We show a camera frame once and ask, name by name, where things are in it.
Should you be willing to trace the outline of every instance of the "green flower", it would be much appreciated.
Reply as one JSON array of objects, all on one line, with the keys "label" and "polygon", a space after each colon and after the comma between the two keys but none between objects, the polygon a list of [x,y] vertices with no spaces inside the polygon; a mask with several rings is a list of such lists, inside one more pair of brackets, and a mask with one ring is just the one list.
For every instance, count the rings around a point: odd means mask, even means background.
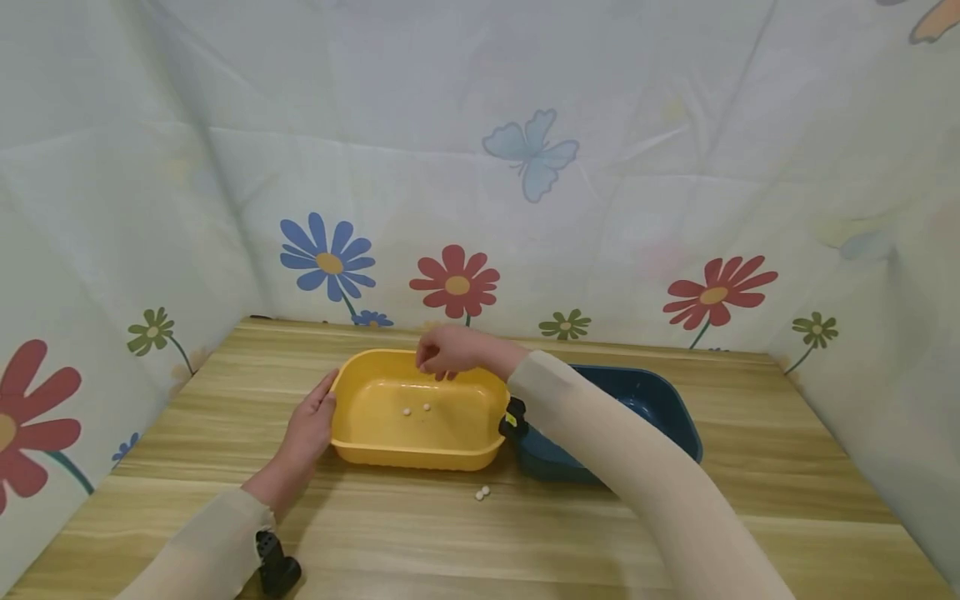
[{"label": "green flower", "polygon": [[579,308],[574,308],[569,317],[564,317],[564,313],[553,313],[556,321],[544,321],[540,324],[540,333],[544,336],[556,335],[558,340],[565,340],[567,337],[576,340],[582,335],[587,335],[587,325],[591,319],[580,318]]},{"label": "green flower", "polygon": [[162,306],[156,313],[153,308],[143,311],[143,318],[147,320],[146,325],[134,324],[127,328],[136,335],[127,342],[127,348],[136,352],[137,356],[146,356],[154,346],[163,350],[167,347],[166,338],[172,339],[174,336],[174,322],[167,321],[167,311]]},{"label": "green flower", "polygon": [[808,346],[812,344],[814,348],[826,348],[827,340],[832,340],[839,335],[837,330],[834,329],[837,320],[830,317],[821,323],[823,316],[818,312],[813,313],[812,317],[812,321],[810,319],[794,319],[793,330],[806,334],[804,344]]}]

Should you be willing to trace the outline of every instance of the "left hand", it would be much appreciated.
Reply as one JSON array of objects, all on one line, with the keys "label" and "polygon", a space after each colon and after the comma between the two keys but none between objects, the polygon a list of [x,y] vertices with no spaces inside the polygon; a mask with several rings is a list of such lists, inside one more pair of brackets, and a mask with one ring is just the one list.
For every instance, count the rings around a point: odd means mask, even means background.
[{"label": "left hand", "polygon": [[330,387],[338,372],[339,369],[334,369],[327,373],[294,409],[277,458],[294,465],[312,466],[330,445],[333,411],[337,407],[337,398]]}]

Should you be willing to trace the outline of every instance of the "red flower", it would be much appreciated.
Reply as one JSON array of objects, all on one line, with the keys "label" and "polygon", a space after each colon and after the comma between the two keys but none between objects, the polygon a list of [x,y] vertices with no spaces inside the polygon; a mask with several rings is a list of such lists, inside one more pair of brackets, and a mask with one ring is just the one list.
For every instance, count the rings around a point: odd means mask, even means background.
[{"label": "red flower", "polygon": [[670,296],[690,300],[670,302],[663,307],[665,313],[683,311],[671,319],[670,324],[677,324],[686,319],[684,329],[696,329],[704,316],[709,313],[708,323],[714,326],[725,325],[730,322],[730,309],[725,302],[742,308],[759,306],[765,298],[763,294],[745,294],[744,292],[770,283],[778,276],[776,271],[767,271],[750,277],[760,268],[763,260],[763,256],[754,256],[741,267],[742,256],[731,258],[726,266],[722,258],[714,258],[704,267],[707,285],[700,285],[686,279],[674,281],[667,289],[667,293]]},{"label": "red flower", "polygon": [[468,315],[477,317],[483,310],[481,304],[496,302],[496,297],[488,292],[496,289],[493,283],[500,279],[500,273],[496,269],[480,271],[487,264],[486,254],[474,254],[465,266],[463,247],[451,244],[444,248],[443,257],[443,265],[433,258],[421,258],[417,266],[430,278],[410,280],[410,287],[415,290],[438,290],[428,294],[424,304],[431,308],[446,305],[446,316],[460,319],[465,309]]},{"label": "red flower", "polygon": [[47,345],[31,340],[17,349],[0,379],[0,514],[7,508],[4,483],[13,493],[29,498],[47,483],[47,471],[20,450],[57,452],[80,437],[80,424],[73,419],[26,424],[68,399],[80,388],[80,374],[60,369],[27,396]]}]

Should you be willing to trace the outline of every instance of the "white curtain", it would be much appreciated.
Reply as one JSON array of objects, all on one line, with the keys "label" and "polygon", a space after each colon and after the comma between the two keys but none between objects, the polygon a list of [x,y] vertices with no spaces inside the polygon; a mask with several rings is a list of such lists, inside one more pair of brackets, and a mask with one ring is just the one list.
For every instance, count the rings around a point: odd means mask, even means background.
[{"label": "white curtain", "polygon": [[770,352],[960,582],[954,5],[0,6],[0,590],[251,313]]}]

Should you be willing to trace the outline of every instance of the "hand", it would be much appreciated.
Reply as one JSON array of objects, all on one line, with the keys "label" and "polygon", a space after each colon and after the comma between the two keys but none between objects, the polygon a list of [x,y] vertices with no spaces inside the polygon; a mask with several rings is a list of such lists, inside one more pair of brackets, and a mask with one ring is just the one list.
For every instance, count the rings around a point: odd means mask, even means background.
[{"label": "hand", "polygon": [[417,368],[437,381],[453,380],[458,373],[477,367],[504,381],[530,350],[461,325],[441,325],[427,331],[417,344]]},{"label": "hand", "polygon": [[333,411],[337,398],[330,392],[338,369],[326,374],[303,402],[294,409],[276,456],[298,466],[313,465],[330,445]]}]

